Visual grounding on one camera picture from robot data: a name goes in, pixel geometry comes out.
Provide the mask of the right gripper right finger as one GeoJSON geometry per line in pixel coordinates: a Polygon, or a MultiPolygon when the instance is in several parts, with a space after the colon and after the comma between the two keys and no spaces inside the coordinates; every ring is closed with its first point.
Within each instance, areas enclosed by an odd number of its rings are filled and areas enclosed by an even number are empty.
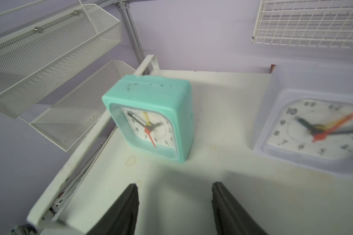
{"type": "Polygon", "coordinates": [[[222,182],[213,183],[212,196],[212,207],[217,234],[267,234],[256,221],[253,220],[222,182]]]}

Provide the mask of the white mesh two-tier wall rack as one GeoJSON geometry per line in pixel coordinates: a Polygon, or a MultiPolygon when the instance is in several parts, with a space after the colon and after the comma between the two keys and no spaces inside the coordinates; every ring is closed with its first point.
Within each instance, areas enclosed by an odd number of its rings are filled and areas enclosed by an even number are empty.
{"type": "MultiPolygon", "coordinates": [[[[0,113],[21,118],[35,104],[122,41],[122,22],[96,4],[80,4],[0,38],[0,113]]],[[[101,97],[121,77],[107,62],[28,124],[73,152],[105,111],[101,97]]]]}

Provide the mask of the brown wooden step stand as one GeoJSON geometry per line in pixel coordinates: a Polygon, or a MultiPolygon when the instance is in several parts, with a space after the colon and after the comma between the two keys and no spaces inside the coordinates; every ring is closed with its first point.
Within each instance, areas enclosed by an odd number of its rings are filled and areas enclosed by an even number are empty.
{"type": "Polygon", "coordinates": [[[272,73],[275,67],[276,67],[276,65],[272,64],[269,68],[269,73],[272,73]]]}

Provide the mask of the aluminium frame rail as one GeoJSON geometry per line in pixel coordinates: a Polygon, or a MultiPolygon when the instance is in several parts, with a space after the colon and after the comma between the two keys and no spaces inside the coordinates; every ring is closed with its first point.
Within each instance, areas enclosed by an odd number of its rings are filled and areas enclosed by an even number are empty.
{"type": "Polygon", "coordinates": [[[140,65],[144,61],[145,54],[141,45],[140,37],[138,35],[132,13],[130,11],[129,1],[78,1],[78,4],[97,4],[101,8],[104,8],[109,5],[114,5],[121,15],[122,25],[126,29],[129,41],[132,46],[132,50],[136,56],[138,64],[140,65]]]}

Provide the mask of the mint square clock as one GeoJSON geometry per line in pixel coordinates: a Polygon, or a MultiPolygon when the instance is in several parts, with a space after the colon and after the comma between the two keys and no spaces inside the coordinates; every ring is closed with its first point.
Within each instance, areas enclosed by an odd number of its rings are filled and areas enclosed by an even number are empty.
{"type": "Polygon", "coordinates": [[[126,75],[102,101],[130,145],[172,161],[186,161],[195,135],[189,81],[126,75]]]}

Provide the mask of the lavender square alarm clock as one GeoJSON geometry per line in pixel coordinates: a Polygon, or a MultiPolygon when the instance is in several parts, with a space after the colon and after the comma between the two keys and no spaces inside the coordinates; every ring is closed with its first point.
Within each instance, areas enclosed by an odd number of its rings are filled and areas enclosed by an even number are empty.
{"type": "Polygon", "coordinates": [[[276,65],[251,147],[262,157],[353,175],[353,66],[276,65]]]}

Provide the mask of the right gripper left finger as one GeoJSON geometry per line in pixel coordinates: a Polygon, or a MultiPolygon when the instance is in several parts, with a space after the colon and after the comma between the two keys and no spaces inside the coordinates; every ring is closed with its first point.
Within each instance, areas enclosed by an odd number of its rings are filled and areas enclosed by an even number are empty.
{"type": "Polygon", "coordinates": [[[87,234],[133,235],[136,228],[138,209],[138,187],[136,184],[129,184],[87,234]]]}

